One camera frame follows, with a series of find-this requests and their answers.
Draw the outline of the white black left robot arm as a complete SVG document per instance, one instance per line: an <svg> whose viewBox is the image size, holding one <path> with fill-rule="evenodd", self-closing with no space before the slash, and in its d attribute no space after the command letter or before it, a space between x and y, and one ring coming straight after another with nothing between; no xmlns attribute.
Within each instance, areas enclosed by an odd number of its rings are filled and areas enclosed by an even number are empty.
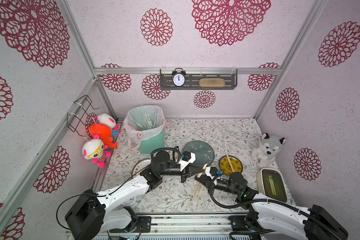
<svg viewBox="0 0 360 240"><path fill-rule="evenodd" d="M123 184L95 193L89 189L76 195L76 202L65 215L69 230L76 240L92 240L98 233L113 229L132 231L138 217L130 207L119 206L159 187L163 176L188 178L205 172L195 167L196 155L181 153L178 148L159 148L151 152L151 162Z"/></svg>

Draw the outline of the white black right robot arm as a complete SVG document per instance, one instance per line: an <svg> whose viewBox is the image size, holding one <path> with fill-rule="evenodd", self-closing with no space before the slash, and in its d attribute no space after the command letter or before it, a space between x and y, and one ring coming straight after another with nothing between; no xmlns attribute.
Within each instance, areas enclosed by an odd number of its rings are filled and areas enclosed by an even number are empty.
<svg viewBox="0 0 360 240"><path fill-rule="evenodd" d="M277 232L296 240L346 240L347 230L324 208L293 206L269 198L248 187L244 176L235 172L223 179L220 172L203 174L196 181L205 186L211 200L221 208L248 210L244 219L245 235ZM220 203L214 191L235 195L234 205Z"/></svg>

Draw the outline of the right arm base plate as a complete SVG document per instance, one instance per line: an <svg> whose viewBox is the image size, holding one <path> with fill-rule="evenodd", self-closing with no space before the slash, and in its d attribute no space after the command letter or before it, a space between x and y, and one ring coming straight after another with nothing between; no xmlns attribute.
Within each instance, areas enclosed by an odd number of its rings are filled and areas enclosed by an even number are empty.
<svg viewBox="0 0 360 240"><path fill-rule="evenodd" d="M229 216L231 227L233 231L242 232L273 232L272 230L264 229L258 223L258 213L248 212L246 215L232 215Z"/></svg>

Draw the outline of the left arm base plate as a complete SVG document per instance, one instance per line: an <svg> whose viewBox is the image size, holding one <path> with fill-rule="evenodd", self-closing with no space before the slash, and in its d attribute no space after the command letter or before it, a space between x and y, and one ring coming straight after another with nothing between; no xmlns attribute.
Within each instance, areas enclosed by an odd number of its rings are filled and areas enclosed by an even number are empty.
<svg viewBox="0 0 360 240"><path fill-rule="evenodd" d="M150 233L152 225L152 217L142 216L132 221L125 228L127 233Z"/></svg>

